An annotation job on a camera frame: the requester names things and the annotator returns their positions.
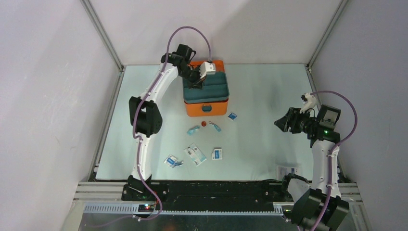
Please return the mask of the teal divided tray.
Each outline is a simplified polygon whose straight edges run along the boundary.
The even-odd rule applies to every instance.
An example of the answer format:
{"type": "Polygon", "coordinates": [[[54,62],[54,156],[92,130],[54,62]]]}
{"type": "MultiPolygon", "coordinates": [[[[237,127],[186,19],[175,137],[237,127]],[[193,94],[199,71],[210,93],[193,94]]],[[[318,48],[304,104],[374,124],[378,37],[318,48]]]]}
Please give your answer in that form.
{"type": "Polygon", "coordinates": [[[188,88],[186,79],[183,80],[182,85],[183,99],[189,104],[225,101],[230,95],[225,72],[208,75],[201,89],[188,88]]]}

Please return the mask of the orange medicine box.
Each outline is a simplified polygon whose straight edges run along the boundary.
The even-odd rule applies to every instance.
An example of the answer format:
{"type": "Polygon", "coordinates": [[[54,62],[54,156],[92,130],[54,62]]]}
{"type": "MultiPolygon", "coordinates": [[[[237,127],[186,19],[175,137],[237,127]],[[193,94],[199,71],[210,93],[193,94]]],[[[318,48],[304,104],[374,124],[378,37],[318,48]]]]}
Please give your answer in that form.
{"type": "MultiPolygon", "coordinates": [[[[214,60],[216,65],[216,72],[225,72],[224,62],[222,60],[214,60]]],[[[207,103],[185,103],[187,115],[190,117],[200,116],[223,116],[227,112],[228,107],[227,98],[225,101],[207,102],[207,103]]]]}

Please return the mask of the small blue white sachet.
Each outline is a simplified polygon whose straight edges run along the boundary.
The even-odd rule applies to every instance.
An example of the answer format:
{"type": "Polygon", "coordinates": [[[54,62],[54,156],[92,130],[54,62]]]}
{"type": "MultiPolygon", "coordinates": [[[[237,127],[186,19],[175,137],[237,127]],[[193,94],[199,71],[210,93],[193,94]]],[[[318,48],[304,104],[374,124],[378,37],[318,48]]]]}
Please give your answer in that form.
{"type": "Polygon", "coordinates": [[[228,118],[231,121],[234,121],[237,118],[237,115],[235,113],[231,112],[231,113],[228,114],[228,118]]]}

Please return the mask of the teal wrapper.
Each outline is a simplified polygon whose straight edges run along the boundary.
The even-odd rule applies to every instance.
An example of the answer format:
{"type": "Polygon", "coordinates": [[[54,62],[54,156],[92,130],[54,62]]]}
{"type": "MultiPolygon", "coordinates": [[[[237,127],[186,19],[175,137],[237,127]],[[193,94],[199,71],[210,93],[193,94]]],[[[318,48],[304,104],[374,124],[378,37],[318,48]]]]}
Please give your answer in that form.
{"type": "Polygon", "coordinates": [[[197,131],[199,131],[200,128],[201,128],[201,126],[194,126],[194,127],[190,128],[190,129],[187,131],[187,134],[188,134],[188,135],[192,135],[192,134],[196,133],[197,131]]]}

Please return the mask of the teal small packet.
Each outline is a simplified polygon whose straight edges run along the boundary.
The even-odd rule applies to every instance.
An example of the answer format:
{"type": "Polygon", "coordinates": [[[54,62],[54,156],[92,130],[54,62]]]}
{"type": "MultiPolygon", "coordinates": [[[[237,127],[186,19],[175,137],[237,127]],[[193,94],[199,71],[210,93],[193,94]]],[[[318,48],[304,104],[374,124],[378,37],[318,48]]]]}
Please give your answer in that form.
{"type": "Polygon", "coordinates": [[[210,125],[212,125],[213,127],[214,127],[214,129],[217,131],[217,132],[221,132],[222,131],[222,129],[217,125],[217,124],[215,124],[215,123],[213,123],[213,122],[211,122],[211,121],[209,121],[208,122],[210,125]]]}

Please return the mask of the blue white alcohol pad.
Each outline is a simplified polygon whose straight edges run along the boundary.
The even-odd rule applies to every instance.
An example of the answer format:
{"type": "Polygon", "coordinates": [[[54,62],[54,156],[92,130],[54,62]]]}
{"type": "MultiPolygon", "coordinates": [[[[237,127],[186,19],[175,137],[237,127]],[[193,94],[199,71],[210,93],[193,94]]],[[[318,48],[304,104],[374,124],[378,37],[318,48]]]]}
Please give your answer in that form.
{"type": "Polygon", "coordinates": [[[221,148],[215,148],[212,152],[212,159],[213,160],[222,160],[222,149],[221,148]]]}

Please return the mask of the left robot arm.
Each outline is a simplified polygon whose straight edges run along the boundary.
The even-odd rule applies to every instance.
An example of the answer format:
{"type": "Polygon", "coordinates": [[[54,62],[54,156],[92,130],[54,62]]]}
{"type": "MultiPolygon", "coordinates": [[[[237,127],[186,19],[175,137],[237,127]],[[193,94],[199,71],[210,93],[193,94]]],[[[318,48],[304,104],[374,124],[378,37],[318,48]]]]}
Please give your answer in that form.
{"type": "Polygon", "coordinates": [[[139,97],[129,99],[132,133],[139,141],[139,147],[136,163],[127,183],[140,200],[147,200],[152,194],[152,187],[147,184],[152,175],[149,142],[163,124],[159,103],[164,93],[177,77],[183,78],[189,89],[203,89],[205,78],[201,68],[191,65],[195,55],[196,51],[184,44],[179,44],[177,50],[172,53],[165,53],[161,58],[159,70],[146,91],[139,97]]]}

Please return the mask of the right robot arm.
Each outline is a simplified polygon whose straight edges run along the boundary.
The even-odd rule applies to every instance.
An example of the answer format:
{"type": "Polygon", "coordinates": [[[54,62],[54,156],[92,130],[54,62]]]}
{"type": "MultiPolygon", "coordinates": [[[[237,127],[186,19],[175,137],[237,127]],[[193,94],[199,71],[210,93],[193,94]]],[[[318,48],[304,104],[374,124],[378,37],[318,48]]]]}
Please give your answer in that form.
{"type": "Polygon", "coordinates": [[[341,111],[323,105],[316,117],[291,107],[274,122],[283,132],[305,133],[313,157],[311,184],[306,178],[289,173],[282,179],[280,196],[294,202],[284,216],[301,230],[335,231],[346,217],[349,203],[341,198],[338,186],[337,156],[341,137],[335,126],[341,111]]]}

